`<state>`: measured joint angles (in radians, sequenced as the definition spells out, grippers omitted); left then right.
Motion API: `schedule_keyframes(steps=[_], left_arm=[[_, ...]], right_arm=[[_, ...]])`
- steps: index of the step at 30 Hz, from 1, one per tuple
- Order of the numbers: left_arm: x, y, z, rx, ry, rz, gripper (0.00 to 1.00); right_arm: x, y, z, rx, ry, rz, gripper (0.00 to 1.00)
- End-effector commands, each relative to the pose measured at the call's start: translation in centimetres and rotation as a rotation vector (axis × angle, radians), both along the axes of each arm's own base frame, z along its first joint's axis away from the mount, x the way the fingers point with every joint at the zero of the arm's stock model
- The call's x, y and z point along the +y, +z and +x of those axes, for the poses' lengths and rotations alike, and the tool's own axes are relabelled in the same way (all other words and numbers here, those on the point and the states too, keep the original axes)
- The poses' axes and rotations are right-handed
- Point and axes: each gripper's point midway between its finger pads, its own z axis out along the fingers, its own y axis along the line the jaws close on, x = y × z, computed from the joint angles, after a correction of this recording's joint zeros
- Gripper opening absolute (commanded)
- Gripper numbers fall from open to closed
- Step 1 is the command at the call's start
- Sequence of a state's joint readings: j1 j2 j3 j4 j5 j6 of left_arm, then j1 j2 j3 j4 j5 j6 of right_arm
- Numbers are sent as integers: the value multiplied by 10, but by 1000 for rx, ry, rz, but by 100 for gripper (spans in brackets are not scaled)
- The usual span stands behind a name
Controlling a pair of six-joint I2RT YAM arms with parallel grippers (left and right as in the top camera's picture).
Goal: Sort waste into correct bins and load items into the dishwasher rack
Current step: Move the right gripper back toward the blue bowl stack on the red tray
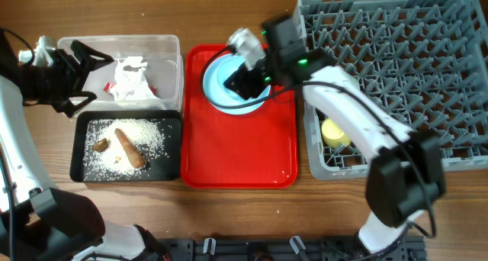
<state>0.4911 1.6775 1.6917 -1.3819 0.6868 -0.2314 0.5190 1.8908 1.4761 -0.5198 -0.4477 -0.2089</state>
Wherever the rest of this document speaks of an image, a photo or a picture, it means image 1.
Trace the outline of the brown food chunk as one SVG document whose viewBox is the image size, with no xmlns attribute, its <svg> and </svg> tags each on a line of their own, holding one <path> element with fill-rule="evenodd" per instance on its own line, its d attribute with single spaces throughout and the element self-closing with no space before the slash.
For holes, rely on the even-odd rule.
<svg viewBox="0 0 488 261">
<path fill-rule="evenodd" d="M 103 138 L 98 142 L 96 142 L 92 146 L 92 149 L 97 153 L 102 153 L 109 147 L 109 145 L 110 145 L 110 141 L 107 138 Z"/>
</svg>

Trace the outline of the red candy wrapper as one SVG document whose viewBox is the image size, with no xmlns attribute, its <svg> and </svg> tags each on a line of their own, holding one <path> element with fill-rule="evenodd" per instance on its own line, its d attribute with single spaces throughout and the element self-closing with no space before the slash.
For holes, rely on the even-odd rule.
<svg viewBox="0 0 488 261">
<path fill-rule="evenodd" d="M 115 84 L 107 82 L 104 86 L 104 91 L 107 93 L 114 93 Z"/>
</svg>

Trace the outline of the white napkin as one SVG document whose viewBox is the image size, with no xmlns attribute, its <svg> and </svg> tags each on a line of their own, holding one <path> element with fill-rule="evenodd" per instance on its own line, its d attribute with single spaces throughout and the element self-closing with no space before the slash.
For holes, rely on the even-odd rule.
<svg viewBox="0 0 488 261">
<path fill-rule="evenodd" d="M 125 60 L 117 61 L 115 85 L 109 90 L 115 101 L 158 99 L 144 75 L 147 65 L 142 56 L 129 56 Z"/>
</svg>

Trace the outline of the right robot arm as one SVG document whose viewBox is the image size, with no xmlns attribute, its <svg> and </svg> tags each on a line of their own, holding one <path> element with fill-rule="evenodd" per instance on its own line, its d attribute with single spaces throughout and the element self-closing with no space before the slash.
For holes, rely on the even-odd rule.
<svg viewBox="0 0 488 261">
<path fill-rule="evenodd" d="M 301 90 L 306 103 L 337 124 L 369 167 L 365 197 L 371 213 L 358 238 L 372 255 L 387 252 L 415 220 L 446 193 L 439 136 L 416 132 L 389 116 L 353 83 L 324 50 L 309 50 L 291 16 L 262 23 L 266 45 L 247 28 L 235 31 L 226 49 L 243 65 L 224 82 L 248 106 L 264 101 L 269 85 Z"/>
</svg>

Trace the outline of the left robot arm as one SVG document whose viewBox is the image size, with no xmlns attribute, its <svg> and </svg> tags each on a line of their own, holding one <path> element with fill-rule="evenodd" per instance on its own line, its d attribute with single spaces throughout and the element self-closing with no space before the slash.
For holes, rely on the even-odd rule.
<svg viewBox="0 0 488 261">
<path fill-rule="evenodd" d="M 113 58 L 78 40 L 72 54 L 29 47 L 21 62 L 1 30 L 1 253 L 12 260 L 169 260 L 148 230 L 105 221 L 85 196 L 57 188 L 27 126 L 27 106 L 72 117 L 94 101 L 88 74 Z"/>
</svg>

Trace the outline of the green bowl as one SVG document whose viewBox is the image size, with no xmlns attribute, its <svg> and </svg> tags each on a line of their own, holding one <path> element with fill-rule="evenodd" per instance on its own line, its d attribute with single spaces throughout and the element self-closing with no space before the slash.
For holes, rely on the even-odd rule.
<svg viewBox="0 0 488 261">
<path fill-rule="evenodd" d="M 354 76 L 349 76 L 349 78 L 350 78 L 351 82 L 354 84 L 355 88 L 360 90 L 361 87 L 360 87 L 360 83 L 359 83 L 358 79 L 355 78 Z"/>
</svg>

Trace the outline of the yellow plastic cup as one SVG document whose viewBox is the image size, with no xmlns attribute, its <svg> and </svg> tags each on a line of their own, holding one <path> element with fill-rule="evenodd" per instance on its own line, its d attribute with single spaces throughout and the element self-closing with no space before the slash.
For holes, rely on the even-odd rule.
<svg viewBox="0 0 488 261">
<path fill-rule="evenodd" d="M 348 146 L 351 143 L 348 135 L 330 118 L 322 122 L 320 130 L 323 141 L 331 148 L 337 148 L 340 145 Z"/>
</svg>

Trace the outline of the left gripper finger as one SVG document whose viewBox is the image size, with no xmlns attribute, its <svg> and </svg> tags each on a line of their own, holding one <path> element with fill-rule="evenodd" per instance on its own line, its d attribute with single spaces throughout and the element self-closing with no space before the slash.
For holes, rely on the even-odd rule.
<svg viewBox="0 0 488 261">
<path fill-rule="evenodd" d="M 81 68 L 86 72 L 95 71 L 114 62 L 112 56 L 99 52 L 79 40 L 74 40 L 70 47 Z"/>
<path fill-rule="evenodd" d="M 73 92 L 62 100 L 55 101 L 53 108 L 57 113 L 64 114 L 68 118 L 73 118 L 96 98 L 97 95 L 94 92 Z"/>
</svg>

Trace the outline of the white rice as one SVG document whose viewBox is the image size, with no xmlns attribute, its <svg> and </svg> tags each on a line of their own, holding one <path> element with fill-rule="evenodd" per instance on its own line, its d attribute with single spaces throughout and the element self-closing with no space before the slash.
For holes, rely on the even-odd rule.
<svg viewBox="0 0 488 261">
<path fill-rule="evenodd" d="M 169 158 L 165 151 L 168 137 L 157 120 L 145 119 L 97 119 L 87 125 L 85 148 L 82 157 L 82 181 L 116 182 L 141 181 L 155 176 L 149 172 L 150 163 L 158 158 Z M 131 143 L 141 152 L 145 165 L 140 169 L 133 168 L 117 139 L 114 130 L 121 129 Z M 99 140 L 107 138 L 109 147 L 97 153 L 92 146 Z"/>
</svg>

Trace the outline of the brown sweet potato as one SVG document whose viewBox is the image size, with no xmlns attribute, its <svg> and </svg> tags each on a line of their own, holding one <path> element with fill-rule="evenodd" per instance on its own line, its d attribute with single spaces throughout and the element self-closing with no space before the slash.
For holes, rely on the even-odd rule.
<svg viewBox="0 0 488 261">
<path fill-rule="evenodd" d="M 114 130 L 114 133 L 119 140 L 126 156 L 129 160 L 130 165 L 133 168 L 140 169 L 144 167 L 145 160 L 141 152 L 131 143 L 127 135 L 119 128 Z"/>
</svg>

